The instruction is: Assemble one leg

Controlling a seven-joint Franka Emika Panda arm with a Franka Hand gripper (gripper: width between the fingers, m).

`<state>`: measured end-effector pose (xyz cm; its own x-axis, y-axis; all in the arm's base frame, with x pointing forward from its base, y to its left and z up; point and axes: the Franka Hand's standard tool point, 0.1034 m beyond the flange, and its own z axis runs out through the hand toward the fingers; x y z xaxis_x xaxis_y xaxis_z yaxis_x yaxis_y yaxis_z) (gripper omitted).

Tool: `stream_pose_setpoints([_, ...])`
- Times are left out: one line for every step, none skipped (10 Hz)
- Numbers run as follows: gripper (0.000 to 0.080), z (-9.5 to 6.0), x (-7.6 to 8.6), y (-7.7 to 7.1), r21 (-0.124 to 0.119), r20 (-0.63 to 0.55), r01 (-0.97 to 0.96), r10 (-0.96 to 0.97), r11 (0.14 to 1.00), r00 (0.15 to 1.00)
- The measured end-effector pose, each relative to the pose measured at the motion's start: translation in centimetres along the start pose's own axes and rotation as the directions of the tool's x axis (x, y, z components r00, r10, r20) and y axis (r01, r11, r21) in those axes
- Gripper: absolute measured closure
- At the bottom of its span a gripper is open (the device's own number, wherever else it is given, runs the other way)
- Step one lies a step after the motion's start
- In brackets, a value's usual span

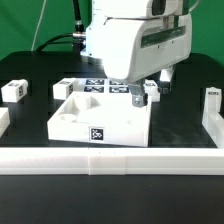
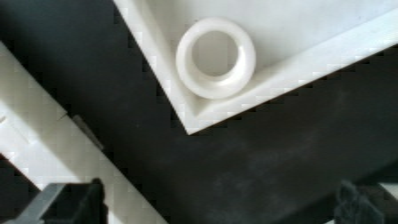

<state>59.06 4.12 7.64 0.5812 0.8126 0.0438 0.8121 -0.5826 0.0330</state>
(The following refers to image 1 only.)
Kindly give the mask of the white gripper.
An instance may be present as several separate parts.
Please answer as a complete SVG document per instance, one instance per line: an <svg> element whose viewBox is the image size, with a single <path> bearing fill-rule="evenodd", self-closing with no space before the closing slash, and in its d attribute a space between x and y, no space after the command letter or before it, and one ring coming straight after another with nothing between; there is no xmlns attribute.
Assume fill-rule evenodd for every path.
<svg viewBox="0 0 224 224"><path fill-rule="evenodd" d="M132 105L141 108L147 104L147 94L140 79L161 71L158 91L167 94L174 75L172 65L189 57L191 38L190 14L168 22L162 18L110 19L88 27L86 52L102 61L109 79L131 83Z"/></svg>

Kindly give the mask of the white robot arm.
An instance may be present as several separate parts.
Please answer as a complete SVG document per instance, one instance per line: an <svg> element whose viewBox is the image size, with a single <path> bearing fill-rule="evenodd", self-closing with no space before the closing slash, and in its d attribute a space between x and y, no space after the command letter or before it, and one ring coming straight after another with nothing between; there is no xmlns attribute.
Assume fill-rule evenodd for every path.
<svg viewBox="0 0 224 224"><path fill-rule="evenodd" d="M174 66L189 57L194 9L189 0L92 0L81 57L126 83L132 104L143 107L144 79L160 73L160 81L169 82Z"/></svg>

